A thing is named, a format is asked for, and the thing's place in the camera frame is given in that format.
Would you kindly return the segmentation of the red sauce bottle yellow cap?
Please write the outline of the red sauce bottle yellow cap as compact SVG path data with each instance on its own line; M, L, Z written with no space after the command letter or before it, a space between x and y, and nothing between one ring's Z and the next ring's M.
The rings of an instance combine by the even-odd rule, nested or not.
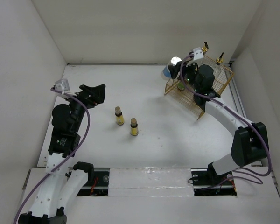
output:
M185 87L184 87L184 85L182 83L179 83L177 85L177 89L180 90L180 91L183 91L183 90L185 90Z

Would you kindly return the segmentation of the tall glass cruet gold spout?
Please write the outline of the tall glass cruet gold spout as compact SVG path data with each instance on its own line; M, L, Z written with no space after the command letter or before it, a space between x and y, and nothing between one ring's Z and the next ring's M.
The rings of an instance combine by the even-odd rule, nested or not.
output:
M215 73L220 73L222 70L221 64L223 63L223 56L224 56L224 52L222 52L221 55L216 59L216 65L214 67Z

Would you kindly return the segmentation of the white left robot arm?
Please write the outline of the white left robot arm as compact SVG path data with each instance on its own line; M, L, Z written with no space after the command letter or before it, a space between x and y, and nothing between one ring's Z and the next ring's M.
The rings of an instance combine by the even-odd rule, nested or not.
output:
M105 100L106 85L95 87L81 85L80 92L69 93L69 88L56 83L51 91L68 101L52 111L52 134L48 149L45 176L29 192L20 208L37 191L35 201L26 213L17 211L15 224L65 224L66 211L84 185L95 178L94 166L87 162L72 160L85 141L90 126L89 109Z

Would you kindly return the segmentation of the small brown bottle yellow label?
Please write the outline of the small brown bottle yellow label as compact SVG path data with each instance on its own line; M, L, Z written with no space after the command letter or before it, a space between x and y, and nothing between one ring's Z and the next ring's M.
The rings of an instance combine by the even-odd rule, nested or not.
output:
M123 125L125 121L124 121L123 113L119 106L115 107L115 116L116 116L116 124Z

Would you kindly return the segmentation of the white bottle blue label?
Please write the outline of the white bottle blue label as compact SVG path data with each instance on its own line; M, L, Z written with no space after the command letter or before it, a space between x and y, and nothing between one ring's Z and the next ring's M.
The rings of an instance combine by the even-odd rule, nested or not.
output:
M172 57L165 66L165 68L162 70L161 77L164 80L175 79L178 74L177 68L181 65L181 62L181 58L177 56Z

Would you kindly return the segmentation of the short glass cruet gold spout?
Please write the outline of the short glass cruet gold spout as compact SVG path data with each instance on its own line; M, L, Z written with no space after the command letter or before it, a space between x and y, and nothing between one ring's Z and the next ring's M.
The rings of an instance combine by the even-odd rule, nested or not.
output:
M202 52L205 55L208 52L209 46L208 43L205 41L204 46L202 47Z

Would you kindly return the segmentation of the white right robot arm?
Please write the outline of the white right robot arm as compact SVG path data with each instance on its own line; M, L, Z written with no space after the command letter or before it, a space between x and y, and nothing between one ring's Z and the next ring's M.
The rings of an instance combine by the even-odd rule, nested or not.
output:
M164 69L164 74L171 79L179 78L185 88L191 86L189 91L194 95L195 104L217 119L233 136L231 151L210 163L203 175L210 185L219 185L231 179L232 171L239 168L245 170L246 175L261 176L246 166L264 158L267 158L269 163L268 171L264 175L270 174L272 165L266 126L244 118L223 101L213 89L215 76L212 67L206 64L198 65L188 58L182 60L173 57Z

